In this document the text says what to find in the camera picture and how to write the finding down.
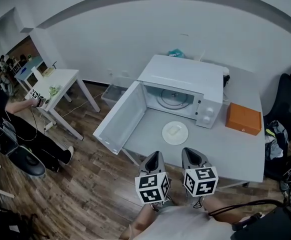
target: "white shirt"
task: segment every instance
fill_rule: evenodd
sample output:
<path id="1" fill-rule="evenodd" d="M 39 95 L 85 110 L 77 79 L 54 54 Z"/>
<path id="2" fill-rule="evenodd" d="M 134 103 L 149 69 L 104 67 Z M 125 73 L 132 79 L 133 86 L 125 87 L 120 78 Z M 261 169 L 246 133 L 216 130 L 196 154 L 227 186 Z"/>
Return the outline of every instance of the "white shirt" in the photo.
<path id="1" fill-rule="evenodd" d="M 218 222 L 204 210 L 191 206 L 162 209 L 157 219 L 134 240 L 229 240 L 229 223 Z"/>

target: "white table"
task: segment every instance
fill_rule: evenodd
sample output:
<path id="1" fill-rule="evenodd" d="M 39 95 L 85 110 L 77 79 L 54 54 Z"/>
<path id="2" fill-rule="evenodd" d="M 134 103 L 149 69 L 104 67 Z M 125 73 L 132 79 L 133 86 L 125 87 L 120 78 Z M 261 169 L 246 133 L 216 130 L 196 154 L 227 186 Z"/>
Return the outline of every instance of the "white table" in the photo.
<path id="1" fill-rule="evenodd" d="M 196 126 L 195 121 L 189 118 L 148 108 L 122 151 L 137 165 L 141 162 L 136 154 L 147 157 L 161 151 L 165 163 L 182 167 L 182 149 L 188 147 L 205 154 L 209 162 L 216 166 L 220 178 L 236 182 L 232 186 L 262 182 L 265 163 L 263 121 L 257 136 L 225 127 L 230 102 L 262 114 L 257 80 L 252 72 L 228 68 L 231 79 L 224 93 L 229 101 L 223 103 L 211 129 Z M 170 145 L 162 137 L 163 127 L 171 121 L 182 122 L 188 127 L 189 137 L 181 145 Z"/>
<path id="2" fill-rule="evenodd" d="M 20 62 L 20 60 L 17 60 L 13 64 L 13 66 L 10 67 L 14 75 L 16 75 L 16 73 L 18 73 L 19 69 L 21 69 L 19 62 Z"/>
<path id="3" fill-rule="evenodd" d="M 28 61 L 14 76 L 14 78 L 19 82 L 22 88 L 28 92 L 29 90 L 23 85 L 22 81 L 32 89 L 32 86 L 28 82 L 28 78 L 32 75 L 32 68 L 36 69 L 44 62 L 41 56 L 34 57 L 32 60 Z"/>
<path id="4" fill-rule="evenodd" d="M 83 136 L 80 135 L 73 127 L 67 123 L 63 117 L 61 117 L 56 111 L 55 106 L 58 104 L 60 99 L 65 96 L 66 99 L 67 95 L 66 92 L 69 90 L 69 88 L 77 82 L 80 86 L 81 90 L 83 91 L 84 95 L 92 105 L 92 107 L 99 112 L 100 108 L 98 107 L 97 103 L 91 96 L 89 90 L 87 89 L 85 83 L 82 81 L 82 79 L 79 77 L 79 70 L 75 69 L 55 69 L 52 74 L 48 77 L 44 77 L 43 80 L 38 80 L 38 82 L 33 86 L 33 88 L 40 93 L 41 96 L 43 96 L 46 99 L 50 99 L 49 103 L 44 106 L 43 108 L 38 108 L 39 111 L 47 118 L 49 119 L 54 125 L 56 124 L 56 121 L 49 115 L 49 113 L 54 116 L 54 118 L 62 124 L 70 133 L 72 133 L 75 137 L 77 137 L 79 140 L 83 140 Z M 49 88 L 50 86 L 61 86 L 61 89 L 59 92 L 54 95 L 52 98 L 50 98 L 50 92 Z M 27 93 L 25 98 L 28 100 L 30 98 L 30 92 Z"/>

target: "open microwave door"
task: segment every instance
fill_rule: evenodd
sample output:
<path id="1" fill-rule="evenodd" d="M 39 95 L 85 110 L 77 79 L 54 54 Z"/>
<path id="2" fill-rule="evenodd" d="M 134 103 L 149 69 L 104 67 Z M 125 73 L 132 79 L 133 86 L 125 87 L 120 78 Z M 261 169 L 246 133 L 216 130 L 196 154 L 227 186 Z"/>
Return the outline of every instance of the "open microwave door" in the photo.
<path id="1" fill-rule="evenodd" d="M 117 155 L 144 116 L 146 109 L 142 84 L 134 81 L 93 135 Z"/>

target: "orange box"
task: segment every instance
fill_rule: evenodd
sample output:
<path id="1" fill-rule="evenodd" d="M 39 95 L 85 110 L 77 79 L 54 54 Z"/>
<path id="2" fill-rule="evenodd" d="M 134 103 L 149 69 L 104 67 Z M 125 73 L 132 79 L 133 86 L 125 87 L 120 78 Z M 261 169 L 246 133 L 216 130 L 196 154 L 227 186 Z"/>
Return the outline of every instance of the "orange box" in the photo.
<path id="1" fill-rule="evenodd" d="M 257 135 L 262 129 L 261 112 L 230 103 L 225 126 L 247 134 Z"/>

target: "black pants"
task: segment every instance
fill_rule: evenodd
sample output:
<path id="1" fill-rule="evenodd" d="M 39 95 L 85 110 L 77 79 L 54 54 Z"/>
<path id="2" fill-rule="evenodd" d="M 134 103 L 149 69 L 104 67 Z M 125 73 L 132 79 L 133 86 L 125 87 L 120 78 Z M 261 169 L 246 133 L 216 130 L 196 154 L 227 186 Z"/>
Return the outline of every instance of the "black pants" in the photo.
<path id="1" fill-rule="evenodd" d="M 9 115 L 9 117 L 18 135 L 17 140 L 19 145 L 31 149 L 33 154 L 41 160 L 47 169 L 56 171 L 56 168 L 59 167 L 59 160 L 65 164 L 69 162 L 71 154 L 68 150 L 60 148 L 52 139 L 37 131 L 36 128 L 21 117 L 15 115 Z"/>

